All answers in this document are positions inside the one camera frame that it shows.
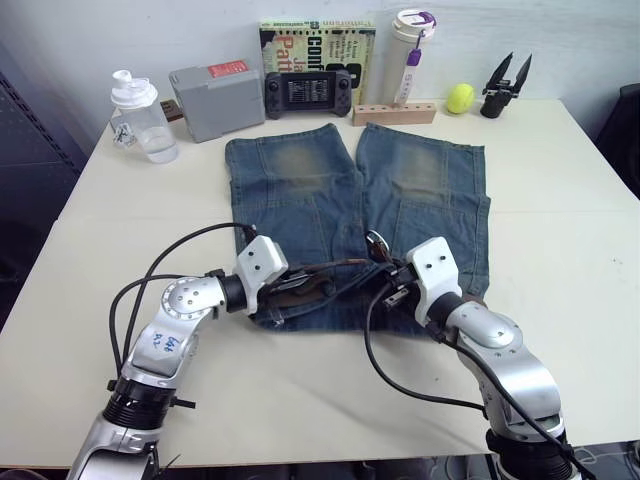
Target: table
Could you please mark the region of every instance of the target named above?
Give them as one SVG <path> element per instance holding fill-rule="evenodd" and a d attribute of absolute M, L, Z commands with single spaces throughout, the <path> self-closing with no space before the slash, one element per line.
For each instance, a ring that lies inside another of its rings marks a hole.
<path fill-rule="evenodd" d="M 515 100 L 496 120 L 439 113 L 410 133 L 485 145 L 492 309 L 520 324 L 561 391 L 575 445 L 640 437 L 640 207 L 557 100 Z M 180 157 L 152 165 L 111 144 L 107 128 L 0 335 L 0 465 L 68 466 L 114 375 L 107 312 L 178 237 L 231 219 L 224 146 L 338 127 L 355 152 L 362 128 L 291 115 L 203 144 L 172 124 Z M 160 271 L 196 274 L 234 262 L 230 231 L 183 246 Z M 163 282 L 147 290 L 150 319 Z M 131 299 L 121 310 L 121 331 Z M 413 389 L 479 400 L 446 347 L 378 334 L 388 373 Z M 391 390 L 357 333 L 268 333 L 241 314 L 202 334 L 173 409 L 162 458 L 181 465 L 326 461 L 486 451 L 476 412 Z"/>

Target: tennis ball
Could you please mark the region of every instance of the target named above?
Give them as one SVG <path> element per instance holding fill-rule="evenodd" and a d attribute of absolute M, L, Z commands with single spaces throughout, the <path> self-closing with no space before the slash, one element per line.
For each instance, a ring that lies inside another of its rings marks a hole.
<path fill-rule="evenodd" d="M 473 87 L 468 83 L 459 83 L 451 90 L 447 99 L 447 110 L 451 113 L 464 113 L 471 108 L 475 100 Z"/>

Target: gray battery box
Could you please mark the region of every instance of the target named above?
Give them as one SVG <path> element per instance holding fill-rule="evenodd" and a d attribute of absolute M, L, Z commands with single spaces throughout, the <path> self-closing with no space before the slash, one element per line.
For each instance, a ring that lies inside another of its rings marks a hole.
<path fill-rule="evenodd" d="M 169 81 L 196 143 L 264 122 L 260 74 L 242 60 L 176 70 Z"/>

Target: book cover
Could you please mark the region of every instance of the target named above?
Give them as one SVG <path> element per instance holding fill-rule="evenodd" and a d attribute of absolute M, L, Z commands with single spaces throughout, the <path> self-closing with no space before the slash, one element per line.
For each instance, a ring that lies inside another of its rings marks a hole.
<path fill-rule="evenodd" d="M 368 21 L 269 21 L 260 24 L 265 74 L 345 69 L 354 105 L 364 101 L 375 26 Z"/>

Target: pant leg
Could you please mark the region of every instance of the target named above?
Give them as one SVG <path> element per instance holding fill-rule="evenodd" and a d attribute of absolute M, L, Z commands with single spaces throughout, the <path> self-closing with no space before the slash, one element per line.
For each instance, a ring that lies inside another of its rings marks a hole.
<path fill-rule="evenodd" d="M 434 237 L 447 239 L 463 292 L 489 286 L 484 147 L 457 145 L 369 124 L 358 144 L 366 228 L 402 257 Z"/>
<path fill-rule="evenodd" d="M 244 140 L 226 147 L 234 220 L 278 242 L 290 265 L 366 258 L 362 179 L 332 124 L 317 130 Z M 236 248 L 244 248 L 240 235 Z M 335 288 L 361 267 L 336 269 Z M 343 296 L 302 316 L 304 307 L 263 311 L 256 323 L 279 330 L 359 328 L 363 301 Z"/>

